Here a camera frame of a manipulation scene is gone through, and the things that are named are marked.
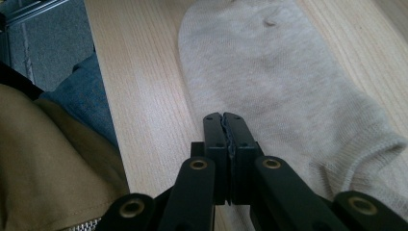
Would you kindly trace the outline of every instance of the gray sock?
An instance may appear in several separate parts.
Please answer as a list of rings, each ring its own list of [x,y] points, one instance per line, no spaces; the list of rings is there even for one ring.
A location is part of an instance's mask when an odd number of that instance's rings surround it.
[[[243,116],[264,152],[286,160],[315,193],[369,193],[408,218],[407,198],[376,183],[405,139],[294,1],[198,0],[179,49],[197,119]]]

